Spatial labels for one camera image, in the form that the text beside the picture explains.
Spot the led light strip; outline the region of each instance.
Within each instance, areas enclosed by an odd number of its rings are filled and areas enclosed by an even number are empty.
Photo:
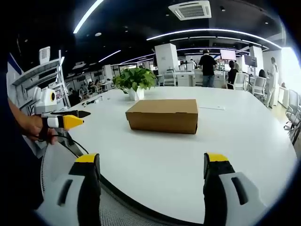
[[[259,37],[257,35],[253,35],[253,34],[249,34],[249,33],[246,33],[246,32],[239,32],[239,31],[234,31],[234,30],[227,30],[227,29],[217,29],[217,28],[202,28],[202,29],[191,29],[191,30],[184,30],[184,31],[177,31],[177,32],[170,32],[170,33],[166,33],[166,34],[161,34],[161,35],[158,35],[158,36],[155,36],[155,37],[152,37],[152,38],[149,38],[147,39],[147,41],[149,40],[153,40],[153,39],[157,39],[157,38],[161,38],[161,37],[164,37],[164,36],[168,36],[168,35],[172,35],[172,34],[180,34],[180,33],[186,33],[186,32],[230,32],[230,33],[236,33],[236,34],[242,34],[242,35],[246,35],[246,36],[250,36],[250,37],[253,37],[253,38],[257,38],[257,39],[260,39],[260,40],[263,40],[271,45],[274,45],[278,48],[281,49],[281,46],[267,40],[267,39],[264,39],[262,37]]]
[[[143,62],[143,61],[152,60],[152,59],[153,59],[153,58],[149,58],[149,59],[146,59],[146,60],[138,61],[137,63],[140,63],[140,62]]]
[[[193,37],[187,37],[187,38],[172,39],[172,40],[169,40],[169,41],[178,41],[178,40],[185,40],[185,39],[229,39],[229,40],[237,40],[237,41],[240,41],[240,42],[252,43],[254,45],[266,48],[263,51],[269,50],[268,47],[266,47],[262,44],[253,42],[253,41],[247,41],[247,40],[244,40],[244,39],[237,39],[237,38],[231,38],[231,37],[222,37],[222,36],[217,36],[217,37],[216,36],[193,36]]]
[[[188,39],[188,38],[171,39],[171,40],[169,40],[169,41],[179,41],[179,40],[185,40],[185,39]]]
[[[148,56],[152,56],[152,55],[155,55],[155,53],[148,54],[148,55],[145,55],[145,56],[140,56],[140,57],[137,57],[137,58],[134,58],[134,59],[131,59],[131,60],[127,60],[127,61],[125,61],[125,62],[120,63],[120,65],[121,65],[121,64],[124,64],[124,63],[126,63],[126,62],[129,62],[129,61],[132,61],[132,60],[136,60],[136,59],[139,59],[139,58],[142,58],[142,57],[148,57]]]
[[[203,55],[203,53],[185,53],[185,55],[190,55],[190,54],[200,54]],[[209,55],[220,55],[220,53],[208,53]]]
[[[109,58],[109,57],[111,57],[112,55],[114,55],[114,54],[116,54],[116,53],[119,53],[119,52],[121,52],[121,50],[118,50],[118,51],[116,51],[115,53],[112,53],[111,55],[106,56],[104,59],[101,59],[101,60],[98,61],[98,62],[102,62],[102,61],[105,60],[106,58]]]
[[[250,53],[248,51],[234,49],[234,48],[215,48],[215,47],[212,47],[212,48],[206,48],[206,47],[201,47],[201,48],[182,48],[182,49],[177,49],[177,51],[190,50],[190,49],[224,49],[224,50],[233,50],[233,51],[236,51],[236,52]]]
[[[79,32],[80,28],[84,24],[84,22],[88,19],[88,17],[93,13],[93,11],[102,3],[104,0],[97,0],[91,7],[88,9],[88,11],[84,14],[83,18],[80,20],[79,24],[76,26],[73,34],[77,34]]]

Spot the green plant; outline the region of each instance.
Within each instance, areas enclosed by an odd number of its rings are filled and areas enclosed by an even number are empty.
[[[138,87],[142,89],[155,86],[156,76],[145,68],[125,69],[120,76],[113,78],[114,85],[124,93],[128,93],[131,88],[136,92]]]

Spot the air conditioning vent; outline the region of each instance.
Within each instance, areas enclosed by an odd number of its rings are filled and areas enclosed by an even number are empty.
[[[211,18],[210,2],[190,1],[168,7],[180,20]]]

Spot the white flower pot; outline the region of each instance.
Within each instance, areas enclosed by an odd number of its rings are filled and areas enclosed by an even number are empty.
[[[128,92],[131,100],[143,100],[144,99],[144,89],[138,87],[137,92],[131,88]]]

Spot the office floor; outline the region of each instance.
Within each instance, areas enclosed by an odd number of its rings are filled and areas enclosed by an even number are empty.
[[[278,103],[277,106],[274,106],[273,109],[269,108],[270,111],[272,111],[272,114],[274,115],[275,118],[277,118],[279,120],[279,122],[281,124],[283,124],[283,126],[286,124],[286,122],[288,121],[285,112],[286,112],[286,108],[283,107],[280,103]]]

